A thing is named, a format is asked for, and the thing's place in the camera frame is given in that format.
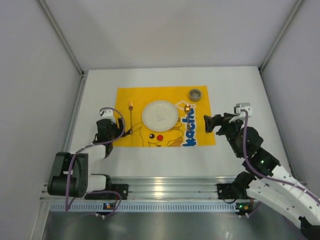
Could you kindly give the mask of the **copper fork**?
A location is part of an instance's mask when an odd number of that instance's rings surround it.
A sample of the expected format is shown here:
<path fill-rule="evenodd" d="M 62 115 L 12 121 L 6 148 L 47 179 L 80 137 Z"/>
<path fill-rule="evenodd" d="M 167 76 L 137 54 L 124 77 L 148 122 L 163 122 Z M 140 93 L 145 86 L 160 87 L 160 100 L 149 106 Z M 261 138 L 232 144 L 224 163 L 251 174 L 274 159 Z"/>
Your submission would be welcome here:
<path fill-rule="evenodd" d="M 130 101 L 129 105 L 128 105 L 128 109 L 129 109 L 129 116 L 130 116 L 130 134 L 133 134 L 133 120 L 132 120 L 132 112 L 133 112 L 133 102 Z"/>

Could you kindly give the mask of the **yellow Pikachu placemat cloth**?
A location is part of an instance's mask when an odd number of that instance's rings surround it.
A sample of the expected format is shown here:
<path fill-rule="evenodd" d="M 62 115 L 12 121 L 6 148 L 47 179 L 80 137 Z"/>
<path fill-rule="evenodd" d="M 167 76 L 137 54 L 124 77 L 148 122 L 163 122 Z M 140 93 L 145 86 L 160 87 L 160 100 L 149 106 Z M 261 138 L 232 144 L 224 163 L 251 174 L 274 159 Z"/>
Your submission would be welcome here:
<path fill-rule="evenodd" d="M 189 91 L 199 89 L 201 100 L 189 100 Z M 142 122 L 143 109 L 151 102 L 164 100 L 172 103 L 178 110 L 178 122 L 164 132 L 148 129 Z M 132 130 L 130 134 L 129 103 L 133 103 Z M 191 106 L 189 113 L 190 131 L 187 131 L 187 119 L 184 107 Z M 215 145 L 213 134 L 206 134 L 204 115 L 211 115 L 211 107 L 206 86 L 163 86 L 132 87 L 117 90 L 116 113 L 125 120 L 126 135 L 115 142 L 117 147 L 193 147 Z"/>

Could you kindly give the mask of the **copper spoon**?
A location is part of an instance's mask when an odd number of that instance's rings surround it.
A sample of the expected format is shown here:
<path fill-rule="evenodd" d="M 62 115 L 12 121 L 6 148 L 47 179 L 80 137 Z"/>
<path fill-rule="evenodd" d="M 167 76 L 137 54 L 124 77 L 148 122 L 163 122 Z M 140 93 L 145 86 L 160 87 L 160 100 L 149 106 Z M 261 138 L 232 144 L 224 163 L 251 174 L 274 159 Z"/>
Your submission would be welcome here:
<path fill-rule="evenodd" d="M 187 125 L 186 125 L 186 130 L 189 132 L 191 127 L 190 127 L 190 120 L 189 120 L 189 113 L 191 112 L 191 105 L 186 104 L 184 106 L 184 112 L 186 114 L 186 119 L 187 119 Z"/>

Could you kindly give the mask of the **small grey cup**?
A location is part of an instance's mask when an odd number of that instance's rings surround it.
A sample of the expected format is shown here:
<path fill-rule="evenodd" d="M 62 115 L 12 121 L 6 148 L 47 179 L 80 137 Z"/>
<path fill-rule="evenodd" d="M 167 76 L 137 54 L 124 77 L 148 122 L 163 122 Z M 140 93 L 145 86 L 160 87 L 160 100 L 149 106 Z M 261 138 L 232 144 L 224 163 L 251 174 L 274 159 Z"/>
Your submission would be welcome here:
<path fill-rule="evenodd" d="M 197 88 L 193 88 L 188 92 L 188 98 L 191 102 L 199 102 L 202 98 L 202 92 Z"/>

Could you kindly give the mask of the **white paper plate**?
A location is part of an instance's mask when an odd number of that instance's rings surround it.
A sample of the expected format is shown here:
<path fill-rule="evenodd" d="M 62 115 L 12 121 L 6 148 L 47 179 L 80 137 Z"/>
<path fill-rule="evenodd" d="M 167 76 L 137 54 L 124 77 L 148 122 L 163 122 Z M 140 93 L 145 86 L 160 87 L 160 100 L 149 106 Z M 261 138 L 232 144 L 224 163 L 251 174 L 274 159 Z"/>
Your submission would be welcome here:
<path fill-rule="evenodd" d="M 165 132 L 176 125 L 179 119 L 179 112 L 171 102 L 156 100 L 146 105 L 142 111 L 141 119 L 149 130 Z"/>

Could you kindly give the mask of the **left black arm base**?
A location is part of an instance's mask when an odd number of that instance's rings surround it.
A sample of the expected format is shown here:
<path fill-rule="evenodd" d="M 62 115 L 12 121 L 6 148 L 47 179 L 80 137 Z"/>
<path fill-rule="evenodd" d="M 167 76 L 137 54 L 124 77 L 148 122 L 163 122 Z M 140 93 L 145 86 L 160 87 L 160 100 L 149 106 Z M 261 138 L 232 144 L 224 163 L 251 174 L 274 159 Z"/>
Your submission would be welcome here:
<path fill-rule="evenodd" d="M 127 200 L 128 184 L 112 184 L 110 189 L 93 191 L 84 196 L 85 200 Z"/>

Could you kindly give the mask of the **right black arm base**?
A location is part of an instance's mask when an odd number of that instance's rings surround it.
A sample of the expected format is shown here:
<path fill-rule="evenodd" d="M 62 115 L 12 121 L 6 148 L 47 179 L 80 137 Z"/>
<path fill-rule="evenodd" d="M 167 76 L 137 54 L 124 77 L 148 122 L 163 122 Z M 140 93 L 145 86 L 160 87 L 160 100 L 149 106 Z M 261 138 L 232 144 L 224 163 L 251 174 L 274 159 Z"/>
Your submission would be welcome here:
<path fill-rule="evenodd" d="M 218 199 L 223 200 L 226 203 L 234 203 L 236 200 L 245 200 L 249 198 L 243 192 L 235 190 L 231 183 L 218 183 L 216 188 Z"/>

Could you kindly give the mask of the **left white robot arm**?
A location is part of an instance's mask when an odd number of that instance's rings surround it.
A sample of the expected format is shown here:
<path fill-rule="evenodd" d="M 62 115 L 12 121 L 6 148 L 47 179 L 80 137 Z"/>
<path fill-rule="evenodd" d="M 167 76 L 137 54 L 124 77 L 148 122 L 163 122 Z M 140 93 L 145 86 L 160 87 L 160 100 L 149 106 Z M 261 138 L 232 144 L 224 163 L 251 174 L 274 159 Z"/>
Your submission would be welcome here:
<path fill-rule="evenodd" d="M 93 141 L 80 152 L 58 152 L 47 183 L 51 196 L 82 198 L 91 192 L 111 189 L 108 175 L 92 173 L 90 165 L 107 158 L 113 150 L 113 142 L 126 135 L 123 118 L 102 117 L 96 122 L 97 133 Z"/>

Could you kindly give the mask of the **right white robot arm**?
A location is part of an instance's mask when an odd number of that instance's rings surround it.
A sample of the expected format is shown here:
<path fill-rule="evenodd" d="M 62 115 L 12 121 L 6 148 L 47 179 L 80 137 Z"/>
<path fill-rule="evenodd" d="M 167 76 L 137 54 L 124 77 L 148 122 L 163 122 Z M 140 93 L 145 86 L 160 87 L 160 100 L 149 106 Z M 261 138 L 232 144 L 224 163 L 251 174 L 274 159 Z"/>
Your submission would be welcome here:
<path fill-rule="evenodd" d="M 295 179 L 272 154 L 262 148 L 263 138 L 248 126 L 249 114 L 204 115 L 206 133 L 219 127 L 245 171 L 232 182 L 238 199 L 252 198 L 291 221 L 307 240 L 320 238 L 320 198 Z"/>

